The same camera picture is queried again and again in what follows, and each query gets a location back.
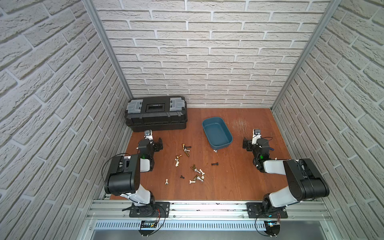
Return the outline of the teal plastic storage bin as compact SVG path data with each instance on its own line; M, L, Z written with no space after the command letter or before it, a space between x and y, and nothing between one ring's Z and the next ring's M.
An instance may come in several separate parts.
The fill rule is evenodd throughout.
M233 142L233 136L222 118L212 117L205 119L202 122L202 126L213 150L224 149Z

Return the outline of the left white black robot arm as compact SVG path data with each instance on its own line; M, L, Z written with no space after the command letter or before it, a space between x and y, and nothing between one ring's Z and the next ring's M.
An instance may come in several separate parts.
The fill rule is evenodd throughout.
M127 198L138 208L154 205L154 195L141 185L140 179L141 173L153 171L154 154L162 149L161 138L157 142L143 139L138 144L139 152L137 154L124 153L112 157L104 179L105 192Z

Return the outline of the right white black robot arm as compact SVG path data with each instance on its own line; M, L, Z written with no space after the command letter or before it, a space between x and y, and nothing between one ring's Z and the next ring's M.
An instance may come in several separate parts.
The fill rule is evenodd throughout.
M259 212L271 214L286 206L330 194L328 183L311 159L273 160L270 158L269 141L265 138L243 139L243 148L253 153L253 164L261 173L287 177L288 186L266 194Z

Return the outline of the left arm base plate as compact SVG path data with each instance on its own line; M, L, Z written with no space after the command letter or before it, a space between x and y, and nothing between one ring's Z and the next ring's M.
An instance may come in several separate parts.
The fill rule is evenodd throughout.
M168 218L170 202L155 202L155 204L137 207L132 204L128 208L130 218Z

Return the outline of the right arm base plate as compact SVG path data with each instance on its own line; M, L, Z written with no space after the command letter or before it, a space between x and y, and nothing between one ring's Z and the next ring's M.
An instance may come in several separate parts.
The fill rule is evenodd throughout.
M262 202L249 202L246 203L247 213L250 219L256 218L281 218L287 219L288 214L285 208L275 208L272 206L265 207Z

